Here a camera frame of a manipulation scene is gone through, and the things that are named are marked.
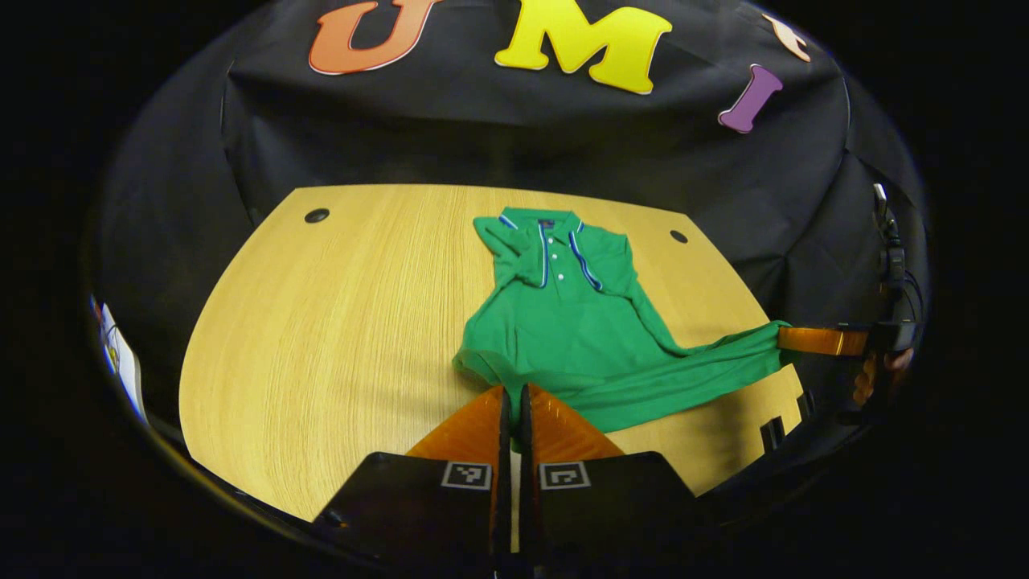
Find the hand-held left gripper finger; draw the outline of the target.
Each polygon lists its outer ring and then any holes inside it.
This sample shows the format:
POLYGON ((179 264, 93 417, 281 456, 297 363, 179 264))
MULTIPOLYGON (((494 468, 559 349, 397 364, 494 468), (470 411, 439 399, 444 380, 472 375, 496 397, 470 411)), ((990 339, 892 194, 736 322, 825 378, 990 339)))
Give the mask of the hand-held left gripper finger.
POLYGON ((313 521, 381 568, 496 568, 511 542, 510 397, 490 388, 409 453, 371 453, 313 521))
POLYGON ((659 453, 625 453, 535 385, 519 396, 519 550, 531 567, 691 567, 710 520, 659 453))

